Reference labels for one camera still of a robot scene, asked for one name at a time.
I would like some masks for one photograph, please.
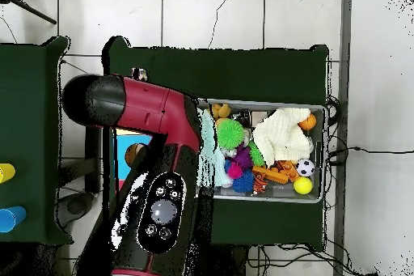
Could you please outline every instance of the green mat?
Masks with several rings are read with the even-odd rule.
[[[328,49],[131,48],[113,37],[103,49],[106,74],[147,69],[150,81],[198,98],[325,105]],[[215,244],[308,243],[323,249],[323,201],[316,204],[214,201]]]
[[[69,244],[55,223],[58,159],[57,76],[64,37],[43,45],[0,44],[0,163],[16,174],[0,184],[0,208],[23,206],[26,219],[1,241]]]

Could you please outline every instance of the robot control buttons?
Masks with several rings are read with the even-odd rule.
[[[166,225],[176,217],[177,209],[168,200],[159,200],[151,207],[151,218],[161,225]]]
[[[150,183],[137,226],[136,241],[149,253],[166,253],[179,238],[186,184],[176,172],[164,172]]]
[[[148,225],[146,228],[146,234],[148,236],[153,236],[157,233],[157,227],[154,224]]]
[[[178,193],[176,190],[171,191],[170,197],[172,200],[176,200],[180,197],[180,193]]]
[[[174,179],[168,179],[167,180],[167,187],[172,188],[175,186],[175,180]]]
[[[171,231],[168,230],[166,227],[163,227],[160,231],[159,231],[159,236],[163,239],[163,240],[167,240],[168,238],[171,237]]]
[[[157,195],[159,197],[161,197],[162,195],[165,194],[165,189],[163,187],[159,187],[159,188],[157,188],[157,192],[156,193],[157,193]]]

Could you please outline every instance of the yellow cup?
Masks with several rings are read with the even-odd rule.
[[[0,183],[6,182],[16,173],[15,167],[8,163],[0,163]]]

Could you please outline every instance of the grey plastic bin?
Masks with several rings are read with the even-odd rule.
[[[316,126],[305,132],[314,144],[314,150],[310,154],[310,160],[315,164],[315,173],[310,177],[313,189],[307,195],[301,195],[294,191],[291,182],[281,185],[269,181],[264,193],[252,195],[252,193],[237,193],[232,188],[216,187],[214,197],[225,200],[251,200],[271,202],[297,202],[316,203],[323,197],[325,160],[327,158],[327,110],[324,106],[305,104],[274,104],[269,102],[237,101],[237,100],[200,100],[199,108],[208,108],[210,104],[229,104],[231,112],[236,113],[240,109],[249,109],[251,112],[269,112],[278,108],[308,108],[316,116]]]

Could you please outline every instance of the yellow ball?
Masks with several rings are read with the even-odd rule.
[[[306,195],[312,190],[312,181],[308,177],[299,177],[294,182],[294,190],[296,190],[301,195]]]

